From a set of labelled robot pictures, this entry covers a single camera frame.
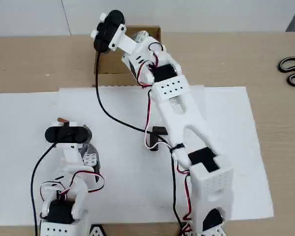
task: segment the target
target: black scissors handle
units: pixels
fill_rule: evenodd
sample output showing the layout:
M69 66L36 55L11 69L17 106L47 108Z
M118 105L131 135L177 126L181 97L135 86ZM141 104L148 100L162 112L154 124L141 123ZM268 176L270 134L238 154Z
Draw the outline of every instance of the black scissors handle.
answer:
M284 58L283 60L281 60L277 66L278 70L280 72L283 72L283 73L288 73L288 72L292 72L294 71L295 72L295 65L294 66L291 66L291 67L284 67L284 64L289 62L289 61L295 61L295 57L288 57L288 58ZM295 82L293 81L295 79L295 74L293 75L290 75L288 78L287 78L287 83L290 85L290 86L293 86L295 87Z

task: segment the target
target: paper sheet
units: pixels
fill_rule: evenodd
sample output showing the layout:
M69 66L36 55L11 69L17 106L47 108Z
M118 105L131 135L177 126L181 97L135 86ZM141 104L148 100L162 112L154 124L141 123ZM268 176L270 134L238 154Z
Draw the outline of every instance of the paper sheet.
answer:
M257 133L245 88L193 87L199 109L220 137L235 167L233 219L273 216L271 196L260 155ZM100 87L105 108L117 118L144 126L147 96L136 87ZM61 116L87 124L101 161L105 188L89 194L91 222L139 223L176 221L172 210L172 176L166 147L150 152L143 135L110 120L100 110L92 89L61 89L59 93L0 94L0 225L29 225L30 175L47 149L44 132ZM152 108L151 123L161 125ZM187 134L192 144L199 143ZM35 200L41 206L38 187L57 167L57 149L38 168ZM177 210L186 212L182 178L177 175Z

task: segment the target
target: wooden table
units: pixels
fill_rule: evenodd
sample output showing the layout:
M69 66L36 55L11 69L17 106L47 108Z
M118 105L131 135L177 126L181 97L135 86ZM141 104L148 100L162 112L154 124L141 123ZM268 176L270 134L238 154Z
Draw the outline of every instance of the wooden table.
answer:
M163 33L162 40L191 84L248 89L275 217L228 222L226 233L295 236L295 88L276 69L280 59L295 56L295 33ZM0 92L88 87L93 66L88 36L0 38ZM100 81L134 84L128 75L101 75ZM173 236L177 226L107 225L105 230L108 235ZM7 235L30 236L33 227L0 227L0 236Z

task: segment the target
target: perforated plate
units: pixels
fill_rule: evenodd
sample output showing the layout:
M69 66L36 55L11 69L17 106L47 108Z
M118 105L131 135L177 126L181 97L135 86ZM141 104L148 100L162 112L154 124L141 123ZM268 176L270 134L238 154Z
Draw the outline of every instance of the perforated plate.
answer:
M105 231L101 225L92 225L92 230L89 236L106 236Z
M190 86L184 75L175 76L153 84L153 93L160 101L182 95L190 91Z

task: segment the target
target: wall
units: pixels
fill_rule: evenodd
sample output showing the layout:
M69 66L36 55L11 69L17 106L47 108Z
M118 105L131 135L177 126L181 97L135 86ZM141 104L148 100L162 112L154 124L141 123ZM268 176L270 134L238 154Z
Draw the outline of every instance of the wall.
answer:
M163 31L285 31L295 0L0 0L0 36L89 34L112 9Z

